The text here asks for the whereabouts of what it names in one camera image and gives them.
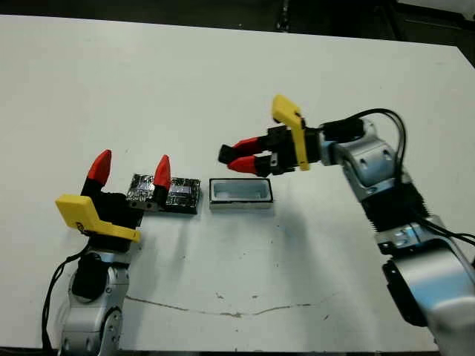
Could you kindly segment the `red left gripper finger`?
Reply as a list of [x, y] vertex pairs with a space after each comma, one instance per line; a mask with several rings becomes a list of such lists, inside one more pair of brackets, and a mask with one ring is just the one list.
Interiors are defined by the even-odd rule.
[[94, 160], [82, 187], [82, 196], [93, 196], [101, 192], [111, 171], [111, 157], [111, 150], [106, 149]]
[[153, 179], [154, 190], [150, 198], [152, 211], [161, 211], [166, 206], [166, 200], [171, 187], [171, 165], [169, 156], [164, 154], [158, 163]]

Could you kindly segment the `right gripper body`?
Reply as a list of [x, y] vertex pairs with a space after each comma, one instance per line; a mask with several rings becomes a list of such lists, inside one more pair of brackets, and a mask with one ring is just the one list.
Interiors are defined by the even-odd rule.
[[281, 175], [295, 168], [308, 171], [311, 163], [320, 160], [318, 129], [308, 128], [301, 109], [281, 94], [272, 100], [271, 116], [278, 126], [267, 130], [270, 173]]

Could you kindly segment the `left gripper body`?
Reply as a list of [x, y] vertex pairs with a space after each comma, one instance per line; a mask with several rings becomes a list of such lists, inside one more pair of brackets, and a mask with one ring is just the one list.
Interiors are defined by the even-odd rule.
[[99, 241], [127, 245], [141, 240], [139, 227], [146, 210], [132, 207], [121, 193], [88, 191], [63, 194], [55, 200], [67, 227]]

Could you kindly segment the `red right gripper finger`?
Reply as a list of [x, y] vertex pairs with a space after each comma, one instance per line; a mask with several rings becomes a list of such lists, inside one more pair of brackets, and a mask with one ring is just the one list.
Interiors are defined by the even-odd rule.
[[232, 146], [237, 155], [255, 155], [269, 151], [269, 137], [256, 136], [248, 139], [242, 139]]
[[272, 174], [271, 156], [242, 156], [227, 164], [231, 171], [243, 174], [254, 174], [257, 177], [267, 177]]

